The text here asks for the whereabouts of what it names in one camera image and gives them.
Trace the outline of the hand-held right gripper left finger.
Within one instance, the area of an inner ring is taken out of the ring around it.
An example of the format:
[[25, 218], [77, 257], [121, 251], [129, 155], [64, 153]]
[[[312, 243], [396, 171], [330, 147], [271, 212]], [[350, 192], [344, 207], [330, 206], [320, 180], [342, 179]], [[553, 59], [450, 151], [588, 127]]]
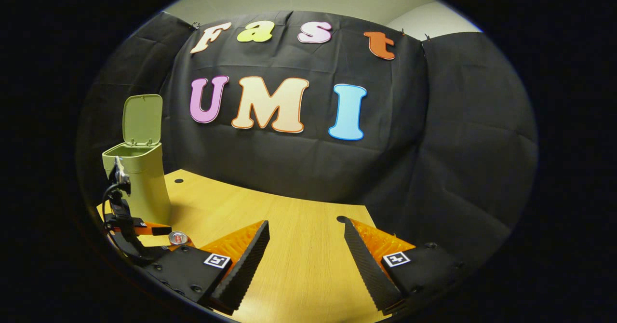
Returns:
[[200, 248], [170, 246], [144, 270], [182, 297], [232, 315], [240, 308], [269, 240], [269, 223], [261, 220]]

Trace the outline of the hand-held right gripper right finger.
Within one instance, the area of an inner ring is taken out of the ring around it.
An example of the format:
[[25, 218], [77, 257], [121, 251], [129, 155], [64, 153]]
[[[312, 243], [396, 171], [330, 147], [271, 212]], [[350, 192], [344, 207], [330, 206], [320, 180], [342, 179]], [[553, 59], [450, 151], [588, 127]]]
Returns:
[[349, 217], [343, 224], [364, 286], [385, 315], [421, 309], [464, 277], [464, 262], [434, 242], [410, 244]]

